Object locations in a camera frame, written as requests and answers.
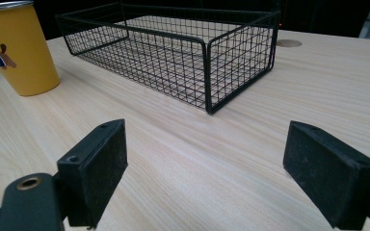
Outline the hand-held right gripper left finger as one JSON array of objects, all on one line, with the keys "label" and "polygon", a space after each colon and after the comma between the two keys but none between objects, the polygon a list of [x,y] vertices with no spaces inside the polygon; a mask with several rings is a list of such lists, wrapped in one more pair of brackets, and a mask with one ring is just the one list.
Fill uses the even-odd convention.
[{"label": "hand-held right gripper left finger", "polygon": [[57,166],[69,225],[96,228],[128,167],[125,121],[98,125]]}]

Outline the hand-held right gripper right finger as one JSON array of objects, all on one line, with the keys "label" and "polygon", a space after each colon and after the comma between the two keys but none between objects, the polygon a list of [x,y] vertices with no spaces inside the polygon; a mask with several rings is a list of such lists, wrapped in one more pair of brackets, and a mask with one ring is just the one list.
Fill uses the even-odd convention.
[{"label": "hand-held right gripper right finger", "polygon": [[370,219],[370,158],[350,145],[292,121],[283,166],[331,227],[360,230]]}]

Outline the yellow cup with metal rim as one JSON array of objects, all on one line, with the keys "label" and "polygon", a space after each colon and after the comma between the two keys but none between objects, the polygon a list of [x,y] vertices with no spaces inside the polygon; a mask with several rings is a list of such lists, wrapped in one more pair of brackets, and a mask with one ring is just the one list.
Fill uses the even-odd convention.
[{"label": "yellow cup with metal rim", "polygon": [[0,3],[0,72],[21,96],[60,84],[33,0]]}]

